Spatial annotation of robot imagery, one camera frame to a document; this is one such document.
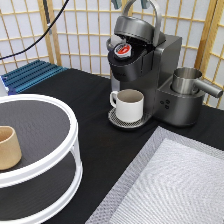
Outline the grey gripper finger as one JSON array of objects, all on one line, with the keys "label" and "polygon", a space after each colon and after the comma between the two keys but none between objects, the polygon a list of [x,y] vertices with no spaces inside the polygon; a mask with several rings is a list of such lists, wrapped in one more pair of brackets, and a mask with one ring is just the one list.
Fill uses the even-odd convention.
[{"label": "grey gripper finger", "polygon": [[121,0],[111,0],[111,2],[113,3],[115,9],[119,9],[122,6]]},{"label": "grey gripper finger", "polygon": [[141,0],[141,6],[143,9],[148,9],[149,8],[149,0]]}]

